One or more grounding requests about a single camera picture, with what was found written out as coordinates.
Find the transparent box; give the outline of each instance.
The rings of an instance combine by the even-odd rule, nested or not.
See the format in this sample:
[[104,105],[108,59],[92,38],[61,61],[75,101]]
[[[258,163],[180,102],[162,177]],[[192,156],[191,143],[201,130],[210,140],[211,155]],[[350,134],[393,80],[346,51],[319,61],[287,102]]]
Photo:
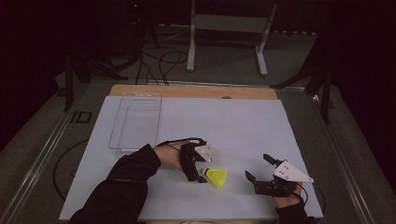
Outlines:
[[120,101],[109,147],[121,154],[145,144],[157,145],[162,97],[157,93],[125,93]]

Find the cable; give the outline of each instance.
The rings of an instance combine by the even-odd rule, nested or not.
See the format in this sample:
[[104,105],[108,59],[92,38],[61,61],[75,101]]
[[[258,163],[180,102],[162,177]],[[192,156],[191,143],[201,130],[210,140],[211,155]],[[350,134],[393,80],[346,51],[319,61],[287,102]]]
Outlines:
[[204,146],[206,144],[206,141],[204,141],[202,138],[191,137],[191,138],[182,138],[182,139],[171,140],[171,141],[164,141],[164,142],[161,142],[160,144],[158,144],[157,147],[165,146],[165,145],[172,144],[172,143],[190,142],[190,141],[198,141],[199,146]]
[[174,150],[176,150],[176,151],[180,151],[179,149],[177,149],[177,148],[175,148],[175,147],[172,147],[171,145],[169,145],[169,144],[166,144],[167,146],[169,146],[169,147],[171,147],[171,148],[173,148]]
[[320,189],[319,185],[317,185],[317,184],[312,184],[312,185],[319,190],[320,195],[321,195],[321,197],[323,199],[322,213],[323,213],[323,216],[324,216],[324,213],[326,212],[326,198],[324,197],[323,191]]
[[[186,52],[183,52],[183,51],[181,51],[181,50],[178,50],[178,49],[175,49],[175,48],[171,48],[171,47],[163,47],[163,49],[171,49],[171,51],[166,52],[166,53],[163,54],[160,58],[158,58],[158,57],[156,57],[156,56],[154,56],[154,55],[152,55],[152,54],[149,54],[149,53],[147,53],[147,52],[145,52],[145,51],[143,51],[143,50],[142,50],[142,54],[148,55],[149,57],[151,57],[151,58],[156,59],[156,60],[159,61],[158,66],[159,66],[159,69],[160,69],[161,76],[162,76],[162,78],[163,78],[163,84],[166,85],[166,86],[169,86],[169,83],[168,83],[168,81],[167,81],[166,76],[167,76],[167,75],[169,74],[169,72],[170,72],[172,69],[174,69],[179,63],[184,63],[184,62],[186,62],[186,61],[188,60],[188,55],[187,55]],[[172,54],[172,53],[177,53],[177,60],[175,60],[175,61],[168,61],[168,60],[165,60],[165,59],[164,59],[166,56],[168,56],[169,54]],[[170,63],[170,64],[172,64],[172,66],[171,66],[169,69],[167,69],[166,71],[163,71],[163,63]],[[144,64],[144,65],[146,66],[146,68],[148,69],[149,65],[148,65],[147,63],[143,63],[143,64]],[[149,74],[156,80],[157,84],[160,85],[159,82],[157,81],[157,79],[155,78],[155,76],[154,76],[150,71],[149,71]]]
[[85,142],[88,142],[88,140],[89,140],[89,139],[85,139],[85,140],[83,140],[83,141],[80,141],[80,142],[74,144],[72,147],[68,148],[68,149],[59,157],[59,159],[56,161],[55,166],[54,166],[54,168],[53,168],[53,170],[52,170],[52,183],[53,183],[53,187],[55,187],[56,192],[58,193],[58,195],[59,195],[59,196],[62,198],[62,200],[64,200],[64,201],[66,200],[66,197],[65,197],[65,196],[61,193],[61,191],[59,190],[58,183],[57,183],[57,181],[56,181],[56,171],[57,171],[57,169],[58,169],[58,164],[59,164],[59,162],[61,162],[62,158],[63,158],[68,152],[70,152],[72,149],[78,147],[79,145],[81,145],[81,144],[83,144],[83,143],[85,143]]
[[167,38],[165,38],[165,39],[159,40],[159,42],[164,42],[164,41],[170,40],[170,39],[172,39],[172,38],[175,38],[175,37],[177,37],[177,36],[179,36],[179,35],[183,35],[184,33],[187,33],[189,30],[190,30],[190,29],[187,29],[187,30],[181,31],[181,32],[177,32],[177,34],[171,35],[171,36],[169,36],[169,37],[167,37]]
[[137,80],[139,79],[140,76],[140,70],[142,69],[142,63],[143,63],[143,54],[142,54],[142,50],[139,51],[139,69],[137,70],[137,75],[136,75],[136,80],[134,81],[134,84],[137,85]]
[[305,199],[304,204],[306,204],[306,203],[308,202],[308,193],[306,192],[306,189],[305,189],[303,186],[301,186],[299,183],[296,183],[296,185],[300,186],[301,189],[305,192],[306,199]]

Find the black sleeve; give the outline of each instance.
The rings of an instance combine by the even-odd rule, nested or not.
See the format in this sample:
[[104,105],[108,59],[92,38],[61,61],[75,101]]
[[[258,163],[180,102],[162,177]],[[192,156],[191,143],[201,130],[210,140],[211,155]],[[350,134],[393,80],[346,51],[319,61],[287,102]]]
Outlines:
[[304,203],[299,202],[284,208],[276,208],[279,215],[279,224],[315,224],[314,217],[308,217],[304,209]]
[[147,180],[160,166],[150,145],[122,157],[69,223],[136,223],[146,200]]

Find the white table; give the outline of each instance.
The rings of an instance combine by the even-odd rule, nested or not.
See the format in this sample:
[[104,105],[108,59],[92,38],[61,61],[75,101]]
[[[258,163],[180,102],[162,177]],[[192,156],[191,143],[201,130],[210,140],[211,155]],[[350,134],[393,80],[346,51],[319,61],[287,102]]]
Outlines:
[[[68,193],[60,220],[69,219],[83,206],[93,189],[117,161],[108,147],[121,97],[108,96]],[[262,159],[266,153],[288,160],[307,172],[283,105],[278,100],[221,100],[164,97],[158,142],[201,137],[215,145],[212,162],[197,168],[226,169],[222,189],[188,182],[181,172],[161,168],[148,181],[148,198],[141,220],[268,220],[276,219],[268,196],[254,194],[245,170],[258,180],[271,180],[275,167]],[[322,217],[311,184],[304,184],[309,216]]]

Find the human hand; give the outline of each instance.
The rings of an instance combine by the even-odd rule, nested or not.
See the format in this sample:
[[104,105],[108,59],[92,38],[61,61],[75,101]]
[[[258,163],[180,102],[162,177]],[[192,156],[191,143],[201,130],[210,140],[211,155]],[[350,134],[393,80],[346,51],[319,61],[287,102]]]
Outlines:
[[[297,183],[296,189],[294,190],[294,193],[299,196],[301,195],[302,184],[303,183]],[[283,208],[299,203],[301,198],[297,197],[294,194],[291,194],[288,197],[283,197],[283,198],[273,197],[273,200],[276,204],[276,208]]]
[[163,145],[160,147],[155,147],[154,152],[160,158],[162,165],[169,165],[177,168],[179,171],[183,172],[179,161],[179,151],[184,144],[189,142],[177,142],[169,145]]

